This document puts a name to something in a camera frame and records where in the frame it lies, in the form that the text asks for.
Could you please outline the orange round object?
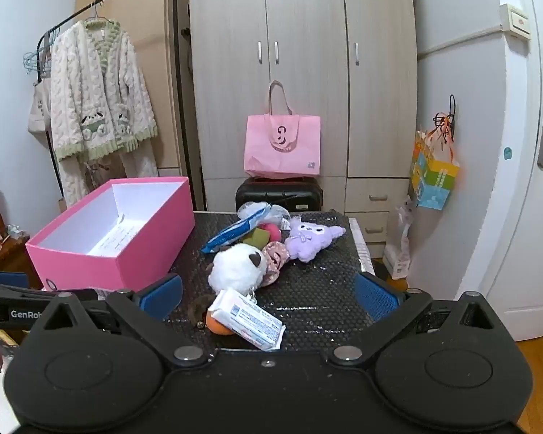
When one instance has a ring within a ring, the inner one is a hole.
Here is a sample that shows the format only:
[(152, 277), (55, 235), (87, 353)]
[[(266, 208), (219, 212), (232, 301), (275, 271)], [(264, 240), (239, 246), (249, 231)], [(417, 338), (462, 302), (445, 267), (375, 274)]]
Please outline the orange round object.
[(210, 312), (206, 313), (205, 323), (208, 327), (208, 330), (216, 335), (229, 336), (233, 334), (233, 331), (231, 329), (227, 328), (216, 319), (214, 319)]

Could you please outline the white tissue pack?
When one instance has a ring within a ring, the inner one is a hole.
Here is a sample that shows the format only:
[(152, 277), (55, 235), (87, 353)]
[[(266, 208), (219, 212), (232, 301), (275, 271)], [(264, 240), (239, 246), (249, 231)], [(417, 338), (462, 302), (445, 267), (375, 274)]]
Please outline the white tissue pack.
[(280, 349), (285, 325), (234, 289), (219, 292), (208, 315), (260, 351)]

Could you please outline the pink storage box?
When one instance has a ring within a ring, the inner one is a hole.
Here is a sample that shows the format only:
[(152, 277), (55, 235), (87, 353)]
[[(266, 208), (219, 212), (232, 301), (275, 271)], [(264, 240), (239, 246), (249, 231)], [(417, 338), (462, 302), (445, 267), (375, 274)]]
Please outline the pink storage box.
[(186, 177), (112, 179), (26, 247), (47, 291), (139, 291), (168, 274), (194, 226)]

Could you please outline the white fluffy plush ball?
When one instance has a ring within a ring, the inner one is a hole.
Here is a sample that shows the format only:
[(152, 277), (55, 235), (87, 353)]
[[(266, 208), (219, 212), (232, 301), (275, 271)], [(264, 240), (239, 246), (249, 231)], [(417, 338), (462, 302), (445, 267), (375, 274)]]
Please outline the white fluffy plush ball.
[(266, 258), (258, 248), (239, 243), (215, 255), (208, 284), (215, 294), (233, 289), (248, 296), (262, 284), (267, 265)]

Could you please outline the purple Kuromi plush toy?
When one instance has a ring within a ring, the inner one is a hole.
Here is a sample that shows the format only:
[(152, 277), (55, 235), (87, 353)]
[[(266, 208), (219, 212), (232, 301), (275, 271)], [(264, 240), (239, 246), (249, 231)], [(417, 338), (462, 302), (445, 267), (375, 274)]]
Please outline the purple Kuromi plush toy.
[(291, 260), (299, 260), (302, 263), (313, 261), (321, 250), (329, 247), (335, 239), (346, 232), (344, 227), (314, 224), (302, 221), (301, 217), (292, 217), (289, 224), (290, 231), (284, 246)]

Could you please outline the blue wet wipes pack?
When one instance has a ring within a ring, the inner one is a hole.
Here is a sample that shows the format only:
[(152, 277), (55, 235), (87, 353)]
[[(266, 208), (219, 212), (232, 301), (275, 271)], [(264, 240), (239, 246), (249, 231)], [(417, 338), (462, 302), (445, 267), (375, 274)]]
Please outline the blue wet wipes pack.
[(204, 254), (212, 254), (218, 252), (222, 247), (230, 245), (239, 238), (245, 236), (250, 231), (258, 226), (255, 217), (252, 216), (246, 220), (238, 220), (234, 224), (223, 228), (218, 234), (210, 238), (207, 243), (201, 247), (201, 252)]

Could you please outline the pink floral fabric scrunchie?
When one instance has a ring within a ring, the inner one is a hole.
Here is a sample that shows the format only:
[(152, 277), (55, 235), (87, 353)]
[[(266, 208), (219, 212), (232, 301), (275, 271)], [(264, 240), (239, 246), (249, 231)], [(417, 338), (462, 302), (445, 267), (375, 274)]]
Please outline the pink floral fabric scrunchie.
[(266, 244), (262, 254), (266, 258), (266, 272), (260, 286), (266, 287), (277, 281), (282, 267), (289, 261), (290, 256), (287, 247), (279, 241)]

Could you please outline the green sponge block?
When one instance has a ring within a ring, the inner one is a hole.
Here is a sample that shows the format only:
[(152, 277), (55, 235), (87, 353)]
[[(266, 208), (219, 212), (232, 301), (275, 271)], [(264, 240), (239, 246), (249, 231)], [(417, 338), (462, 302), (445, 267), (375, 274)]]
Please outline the green sponge block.
[(266, 229), (256, 227), (246, 234), (241, 242), (253, 246), (259, 250), (263, 250), (270, 243), (270, 232)]

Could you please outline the pink fluffy pompom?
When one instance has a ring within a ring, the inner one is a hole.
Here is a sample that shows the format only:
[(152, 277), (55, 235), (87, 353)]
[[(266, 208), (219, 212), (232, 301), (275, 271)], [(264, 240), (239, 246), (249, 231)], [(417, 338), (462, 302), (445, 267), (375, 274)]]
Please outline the pink fluffy pompom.
[(260, 224), (259, 229), (266, 231), (270, 235), (270, 242), (280, 242), (282, 240), (281, 230), (275, 224)]

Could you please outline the white mesh bath pouf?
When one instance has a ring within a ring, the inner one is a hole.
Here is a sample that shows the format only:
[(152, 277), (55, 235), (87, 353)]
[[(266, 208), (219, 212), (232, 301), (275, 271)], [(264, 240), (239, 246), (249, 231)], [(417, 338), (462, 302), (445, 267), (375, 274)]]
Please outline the white mesh bath pouf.
[(237, 217), (240, 220), (246, 220), (254, 216), (258, 225), (273, 224), (281, 230), (287, 230), (290, 227), (291, 215), (288, 210), (280, 205), (274, 205), (266, 202), (247, 202), (237, 211)]

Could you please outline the printed paper sheet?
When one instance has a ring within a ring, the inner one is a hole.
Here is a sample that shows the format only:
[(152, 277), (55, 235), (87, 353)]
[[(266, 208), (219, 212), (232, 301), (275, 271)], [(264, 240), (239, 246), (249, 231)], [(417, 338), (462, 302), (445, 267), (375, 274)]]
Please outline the printed paper sheet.
[(116, 258), (143, 226), (143, 221), (122, 214), (110, 230), (87, 253), (88, 256)]

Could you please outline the black suitcase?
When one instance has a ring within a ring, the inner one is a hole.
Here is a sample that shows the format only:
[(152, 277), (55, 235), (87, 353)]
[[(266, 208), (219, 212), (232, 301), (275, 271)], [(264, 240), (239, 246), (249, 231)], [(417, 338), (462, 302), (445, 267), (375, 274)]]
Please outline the black suitcase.
[(269, 179), (249, 177), (237, 188), (235, 206), (266, 202), (289, 212), (319, 212), (323, 208), (323, 190), (313, 177)]

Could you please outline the white green knit cardigan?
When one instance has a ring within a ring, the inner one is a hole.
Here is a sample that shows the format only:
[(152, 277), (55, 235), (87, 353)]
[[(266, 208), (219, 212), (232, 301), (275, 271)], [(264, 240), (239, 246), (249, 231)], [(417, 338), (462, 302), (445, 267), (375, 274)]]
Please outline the white green knit cardigan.
[(51, 130), (58, 160), (130, 153), (157, 123), (129, 34), (113, 20), (76, 22), (52, 46)]

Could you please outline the black clothes rack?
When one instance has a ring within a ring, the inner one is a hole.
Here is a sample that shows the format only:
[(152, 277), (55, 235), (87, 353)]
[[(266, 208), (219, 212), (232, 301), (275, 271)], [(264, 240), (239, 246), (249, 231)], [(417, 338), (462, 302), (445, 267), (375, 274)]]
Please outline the black clothes rack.
[(89, 16), (117, 20), (131, 37), (159, 125), (153, 143), (159, 173), (191, 177), (199, 161), (187, 136), (178, 0), (76, 0), (74, 12), (48, 29), (30, 56), (37, 80), (46, 74), (47, 44), (55, 33)]

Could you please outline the white wall switch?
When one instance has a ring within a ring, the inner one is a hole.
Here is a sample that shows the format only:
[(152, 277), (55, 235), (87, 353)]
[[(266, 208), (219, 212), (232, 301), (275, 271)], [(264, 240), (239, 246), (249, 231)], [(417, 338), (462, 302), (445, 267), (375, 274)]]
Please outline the white wall switch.
[(502, 4), (499, 7), (499, 14), (504, 33), (524, 41), (532, 39), (529, 17), (522, 10), (510, 4)]

